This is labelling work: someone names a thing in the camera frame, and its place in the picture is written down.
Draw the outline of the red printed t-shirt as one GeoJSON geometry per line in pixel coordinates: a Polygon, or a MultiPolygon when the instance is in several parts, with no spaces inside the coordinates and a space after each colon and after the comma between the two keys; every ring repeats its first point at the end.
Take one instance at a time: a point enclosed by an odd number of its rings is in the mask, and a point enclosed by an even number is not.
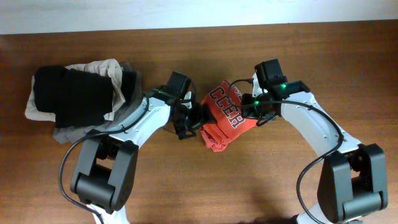
{"type": "Polygon", "coordinates": [[[220,85],[205,95],[202,105],[208,105],[215,121],[200,128],[207,148],[221,152],[241,134],[255,127],[256,120],[243,118],[240,109],[242,93],[230,82],[223,80],[220,85]]]}

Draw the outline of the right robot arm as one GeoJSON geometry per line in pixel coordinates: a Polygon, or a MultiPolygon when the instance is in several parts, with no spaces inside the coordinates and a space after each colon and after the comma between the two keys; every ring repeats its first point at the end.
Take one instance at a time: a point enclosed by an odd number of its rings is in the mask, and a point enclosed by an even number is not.
{"type": "Polygon", "coordinates": [[[296,193],[303,213],[291,223],[361,223],[361,218],[388,205],[386,157],[377,144],[363,144],[341,128],[318,104],[304,82],[288,81],[277,59],[257,64],[248,79],[241,113],[262,126],[284,118],[307,141],[317,158],[299,174],[296,193]],[[300,196],[304,175],[322,164],[317,202],[307,208],[300,196]]]}

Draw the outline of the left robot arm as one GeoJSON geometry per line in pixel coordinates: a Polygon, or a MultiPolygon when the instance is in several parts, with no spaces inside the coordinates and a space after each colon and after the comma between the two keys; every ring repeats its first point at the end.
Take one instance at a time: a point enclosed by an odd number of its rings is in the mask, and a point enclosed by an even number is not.
{"type": "Polygon", "coordinates": [[[212,120],[196,101],[194,82],[173,72],[165,85],[145,93],[127,118],[105,131],[91,130],[77,140],[80,155],[70,183],[79,198],[72,203],[93,214],[96,223],[127,223],[125,204],[131,194],[139,149],[168,122],[180,140],[212,120]]]}

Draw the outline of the beige folded garment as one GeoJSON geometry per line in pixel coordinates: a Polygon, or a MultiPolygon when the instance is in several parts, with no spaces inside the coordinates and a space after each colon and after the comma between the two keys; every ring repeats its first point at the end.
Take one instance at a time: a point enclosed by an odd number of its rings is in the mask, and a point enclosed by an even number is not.
{"type": "MultiPolygon", "coordinates": [[[[111,79],[114,93],[112,102],[112,111],[104,115],[106,121],[113,121],[115,113],[118,109],[126,102],[125,96],[122,94],[122,80],[123,80],[123,70],[114,58],[94,61],[91,63],[80,63],[74,65],[67,65],[66,69],[75,69],[83,72],[96,73],[102,77],[108,77],[111,79]]],[[[37,109],[34,103],[34,91],[31,90],[27,106],[25,109],[25,116],[27,119],[34,121],[51,121],[55,122],[55,113],[41,112],[37,109]]]]}

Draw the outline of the black folded garment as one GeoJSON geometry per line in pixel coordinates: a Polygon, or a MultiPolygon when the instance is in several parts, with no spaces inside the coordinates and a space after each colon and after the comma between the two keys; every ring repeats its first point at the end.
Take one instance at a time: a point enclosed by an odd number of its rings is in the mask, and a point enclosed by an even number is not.
{"type": "Polygon", "coordinates": [[[56,128],[98,126],[112,111],[112,81],[96,73],[61,65],[40,67],[33,75],[32,89],[37,109],[55,113],[56,128]]]}

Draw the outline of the grey folded garment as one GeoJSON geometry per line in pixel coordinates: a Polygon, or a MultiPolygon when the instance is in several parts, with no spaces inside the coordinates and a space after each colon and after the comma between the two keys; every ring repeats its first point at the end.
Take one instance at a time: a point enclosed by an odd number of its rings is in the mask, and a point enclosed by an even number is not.
{"type": "Polygon", "coordinates": [[[106,131],[109,128],[117,126],[121,121],[126,119],[132,112],[134,112],[142,102],[142,77],[139,71],[131,68],[129,62],[121,64],[123,72],[123,84],[121,87],[122,93],[126,99],[124,104],[114,114],[113,121],[105,121],[99,126],[86,127],[68,127],[55,128],[53,138],[60,144],[74,143],[83,136],[85,136],[92,129],[98,131],[106,131]]]}

